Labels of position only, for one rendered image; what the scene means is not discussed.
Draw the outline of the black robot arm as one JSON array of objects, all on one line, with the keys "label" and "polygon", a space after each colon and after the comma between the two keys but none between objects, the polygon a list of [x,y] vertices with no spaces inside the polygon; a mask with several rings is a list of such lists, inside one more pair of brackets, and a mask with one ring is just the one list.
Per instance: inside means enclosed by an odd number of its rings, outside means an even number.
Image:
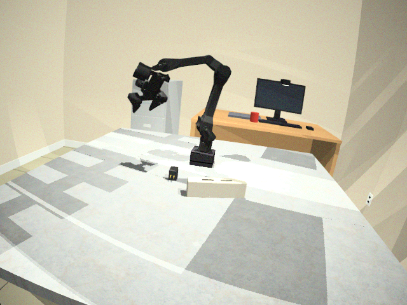
[{"label": "black robot arm", "polygon": [[[207,64],[214,71],[214,85],[212,87],[205,112],[202,116],[198,116],[198,120],[196,122],[197,130],[201,135],[197,151],[210,154],[213,150],[211,149],[212,141],[214,141],[216,138],[212,132],[213,117],[223,86],[226,84],[231,75],[231,69],[227,65],[221,64],[218,60],[210,55],[189,58],[163,58],[158,62],[158,64],[152,67],[139,62],[139,65],[134,71],[133,77],[137,78],[135,85],[141,88],[141,92],[146,89],[146,83],[148,83],[152,88],[160,89],[164,81],[169,83],[170,77],[169,74],[162,74],[161,72],[154,71],[161,70],[162,72],[168,72],[179,67],[200,64]],[[152,77],[150,81],[148,81],[150,75],[152,75]]]}]

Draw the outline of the black two-prong plug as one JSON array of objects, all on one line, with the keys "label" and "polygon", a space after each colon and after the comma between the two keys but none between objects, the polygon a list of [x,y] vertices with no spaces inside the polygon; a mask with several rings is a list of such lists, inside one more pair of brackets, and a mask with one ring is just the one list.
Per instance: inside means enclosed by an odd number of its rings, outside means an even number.
[{"label": "black two-prong plug", "polygon": [[176,181],[177,177],[178,177],[178,167],[177,166],[170,166],[169,180]]}]

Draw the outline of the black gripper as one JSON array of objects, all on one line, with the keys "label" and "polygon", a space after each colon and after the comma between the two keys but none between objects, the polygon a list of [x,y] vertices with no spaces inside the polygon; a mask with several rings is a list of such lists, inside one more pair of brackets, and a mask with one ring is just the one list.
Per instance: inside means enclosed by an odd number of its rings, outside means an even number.
[{"label": "black gripper", "polygon": [[127,98],[132,104],[133,113],[135,113],[138,108],[140,108],[142,100],[152,100],[152,103],[149,107],[150,111],[155,107],[163,104],[164,102],[167,102],[168,100],[168,97],[163,91],[161,91],[161,89],[152,88],[148,83],[146,83],[146,86],[147,87],[143,91],[142,95],[139,95],[137,92],[128,94]]}]

